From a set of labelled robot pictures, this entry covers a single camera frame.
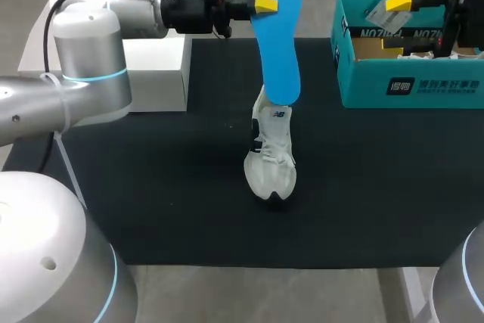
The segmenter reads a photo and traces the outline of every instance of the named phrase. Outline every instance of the teal cardboard box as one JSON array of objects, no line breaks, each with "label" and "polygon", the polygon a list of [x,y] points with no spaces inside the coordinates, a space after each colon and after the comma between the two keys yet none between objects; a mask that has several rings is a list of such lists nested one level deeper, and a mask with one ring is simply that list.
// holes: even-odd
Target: teal cardboard box
[{"label": "teal cardboard box", "polygon": [[[426,8],[395,34],[366,20],[380,0],[337,0],[331,47],[343,105],[353,108],[484,108],[484,59],[397,59],[386,36],[442,35],[444,8]],[[458,53],[475,54],[473,49]]]}]

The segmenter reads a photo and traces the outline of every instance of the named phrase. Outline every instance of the white sneaker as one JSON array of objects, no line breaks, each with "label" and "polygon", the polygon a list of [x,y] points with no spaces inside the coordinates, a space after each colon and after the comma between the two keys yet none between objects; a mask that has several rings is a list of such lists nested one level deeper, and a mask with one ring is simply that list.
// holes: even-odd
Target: white sneaker
[{"label": "white sneaker", "polygon": [[270,104],[264,87],[252,111],[253,144],[244,161],[249,186],[263,200],[285,200],[296,185],[290,140],[292,108]]}]

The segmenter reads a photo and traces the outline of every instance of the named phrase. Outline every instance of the robotic arm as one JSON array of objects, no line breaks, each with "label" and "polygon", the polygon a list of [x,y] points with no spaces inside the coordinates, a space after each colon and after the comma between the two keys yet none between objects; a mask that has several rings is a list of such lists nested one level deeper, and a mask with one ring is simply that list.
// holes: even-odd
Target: robotic arm
[{"label": "robotic arm", "polygon": [[[50,0],[62,75],[0,77],[0,146],[17,138],[119,119],[129,112],[122,39],[168,29],[229,38],[231,20],[276,12],[277,0]],[[44,52],[46,52],[46,35]],[[45,60],[48,71],[48,60]]]}]

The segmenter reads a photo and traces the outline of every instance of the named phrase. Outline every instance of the black logo on box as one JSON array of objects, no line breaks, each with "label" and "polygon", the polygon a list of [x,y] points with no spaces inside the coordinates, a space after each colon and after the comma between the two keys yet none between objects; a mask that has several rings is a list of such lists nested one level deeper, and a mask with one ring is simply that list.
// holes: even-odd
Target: black logo on box
[{"label": "black logo on box", "polygon": [[340,49],[338,45],[334,46],[334,58],[333,58],[334,68],[338,71],[338,66],[340,65]]},{"label": "black logo on box", "polygon": [[346,21],[346,17],[343,15],[341,18],[341,29],[343,30],[343,38],[346,37],[346,31],[348,30],[348,22]]},{"label": "black logo on box", "polygon": [[388,88],[386,89],[387,95],[409,95],[411,88],[414,86],[415,78],[413,77],[392,77]]}]

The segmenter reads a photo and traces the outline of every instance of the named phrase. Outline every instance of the white label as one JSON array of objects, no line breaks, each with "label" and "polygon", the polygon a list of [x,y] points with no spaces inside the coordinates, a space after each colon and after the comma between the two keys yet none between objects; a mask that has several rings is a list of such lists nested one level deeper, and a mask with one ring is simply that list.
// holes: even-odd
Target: white label
[{"label": "white label", "polygon": [[366,20],[392,34],[397,33],[411,18],[409,11],[386,11],[386,0],[381,0]]}]

